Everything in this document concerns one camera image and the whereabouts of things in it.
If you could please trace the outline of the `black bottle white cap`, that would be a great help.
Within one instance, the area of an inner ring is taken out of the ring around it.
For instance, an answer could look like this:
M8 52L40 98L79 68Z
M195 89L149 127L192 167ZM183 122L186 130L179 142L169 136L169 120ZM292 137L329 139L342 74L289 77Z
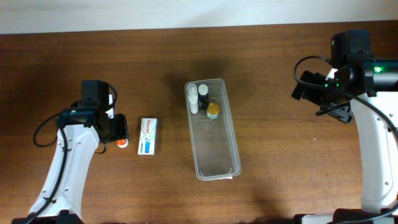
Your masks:
M208 86L201 84L198 87L198 99L200 109L206 110L209 105Z

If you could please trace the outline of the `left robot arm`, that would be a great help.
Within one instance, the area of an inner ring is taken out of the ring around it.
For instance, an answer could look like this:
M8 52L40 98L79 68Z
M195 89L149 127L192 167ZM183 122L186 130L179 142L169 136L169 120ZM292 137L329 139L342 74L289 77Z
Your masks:
M126 117L107 109L68 108L57 119L57 146L40 195L13 223L83 223L81 202L88 168L101 143L129 137Z

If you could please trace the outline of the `white Panadol box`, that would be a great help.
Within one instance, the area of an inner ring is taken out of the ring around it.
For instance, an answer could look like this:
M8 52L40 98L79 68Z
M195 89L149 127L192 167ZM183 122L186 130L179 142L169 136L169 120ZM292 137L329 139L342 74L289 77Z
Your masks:
M155 154L157 132L156 118L142 118L139 137L138 155L153 156Z

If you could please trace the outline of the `gold lid jar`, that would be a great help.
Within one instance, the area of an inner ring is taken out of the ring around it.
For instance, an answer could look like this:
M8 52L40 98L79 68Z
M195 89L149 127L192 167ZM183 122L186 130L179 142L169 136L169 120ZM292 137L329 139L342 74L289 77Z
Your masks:
M220 113L220 106L218 103L210 103L207 107L206 115L210 119L216 119Z

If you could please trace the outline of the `orange tablet tube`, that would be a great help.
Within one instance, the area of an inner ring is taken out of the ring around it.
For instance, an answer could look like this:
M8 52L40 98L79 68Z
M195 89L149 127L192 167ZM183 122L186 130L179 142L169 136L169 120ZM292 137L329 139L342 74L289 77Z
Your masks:
M120 139L116 141L116 144L118 145L118 147L120 148L125 148L128 146L128 139Z

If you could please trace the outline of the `clear plastic container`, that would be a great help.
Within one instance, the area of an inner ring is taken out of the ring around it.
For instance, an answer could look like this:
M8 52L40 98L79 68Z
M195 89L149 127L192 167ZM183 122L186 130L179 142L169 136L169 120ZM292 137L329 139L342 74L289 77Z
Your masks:
M207 117L207 110L200 108L196 114L190 112L187 86L191 83L196 84L197 89L201 84L208 86L209 103L218 103L220 106L216 119ZM186 83L185 100L198 179L210 181L238 176L242 167L224 80L216 78Z

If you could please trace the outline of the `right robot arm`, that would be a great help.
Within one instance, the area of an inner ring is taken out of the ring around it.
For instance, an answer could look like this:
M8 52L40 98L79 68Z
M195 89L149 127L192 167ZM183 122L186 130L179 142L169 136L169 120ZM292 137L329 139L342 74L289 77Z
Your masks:
M299 214L294 223L397 223L397 62L332 59L329 74L294 76L292 97L320 107L349 123L355 119L363 169L359 209L339 208L332 214Z

